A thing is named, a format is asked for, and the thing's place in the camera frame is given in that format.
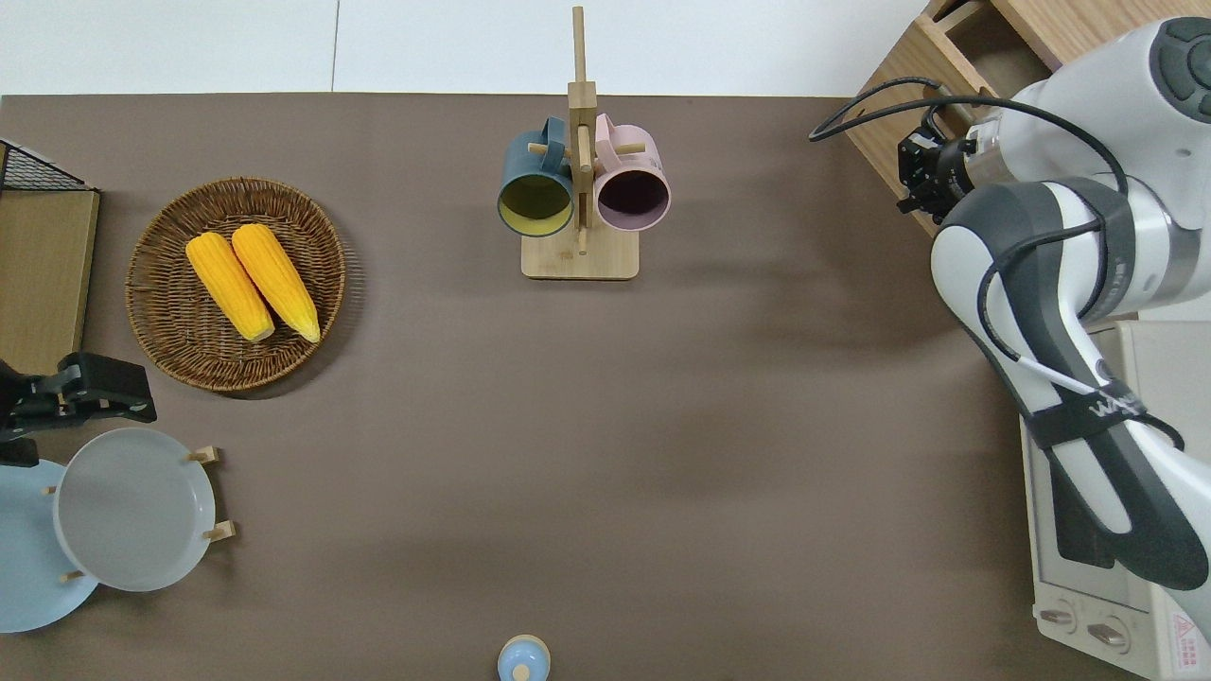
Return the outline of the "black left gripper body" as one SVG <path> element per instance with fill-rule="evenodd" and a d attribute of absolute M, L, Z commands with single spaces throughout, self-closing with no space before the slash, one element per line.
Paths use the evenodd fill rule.
<path fill-rule="evenodd" d="M 30 435 L 71 427 L 71 410 L 63 401 L 64 382 L 65 374 L 19 374 L 1 362 L 1 465 L 38 465 Z"/>

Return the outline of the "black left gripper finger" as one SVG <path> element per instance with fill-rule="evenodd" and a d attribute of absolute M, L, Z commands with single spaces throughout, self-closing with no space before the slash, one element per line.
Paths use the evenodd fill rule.
<path fill-rule="evenodd" d="M 125 397 L 78 395 L 71 400 L 71 414 L 81 420 L 127 419 L 154 423 L 157 412 L 153 400 L 130 402 Z"/>
<path fill-rule="evenodd" d="M 139 364 L 78 351 L 62 357 L 57 370 L 61 395 L 73 402 L 144 404 L 153 400 L 147 367 Z"/>

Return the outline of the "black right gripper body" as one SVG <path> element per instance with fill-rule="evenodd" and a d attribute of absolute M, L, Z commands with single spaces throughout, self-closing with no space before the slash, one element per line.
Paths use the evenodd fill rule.
<path fill-rule="evenodd" d="M 931 132 L 919 135 L 924 155 L 922 164 L 905 165 L 905 185 L 922 188 L 922 213 L 932 221 L 945 218 L 972 193 L 974 183 L 966 168 L 974 155 L 974 141 L 968 138 L 946 139 Z"/>

